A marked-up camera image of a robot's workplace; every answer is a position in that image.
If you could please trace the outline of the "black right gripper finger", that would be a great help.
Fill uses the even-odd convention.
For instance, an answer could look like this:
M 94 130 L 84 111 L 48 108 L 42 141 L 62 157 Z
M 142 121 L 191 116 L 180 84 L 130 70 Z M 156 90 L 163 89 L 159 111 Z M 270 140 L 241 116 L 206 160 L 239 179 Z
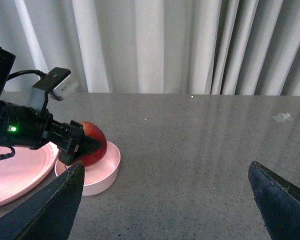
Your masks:
M 300 240 L 300 188 L 253 161 L 248 179 L 272 240 Z

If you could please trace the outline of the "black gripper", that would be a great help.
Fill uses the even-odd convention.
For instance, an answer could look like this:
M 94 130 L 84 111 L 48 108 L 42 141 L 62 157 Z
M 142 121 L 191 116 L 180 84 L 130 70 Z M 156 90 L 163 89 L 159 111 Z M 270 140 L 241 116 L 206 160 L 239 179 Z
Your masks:
M 72 120 L 48 122 L 42 138 L 57 145 L 66 166 L 93 154 L 102 143 L 84 134 Z M 0 240 L 66 240 L 81 202 L 85 168 L 81 162 L 68 168 L 46 187 L 0 218 Z

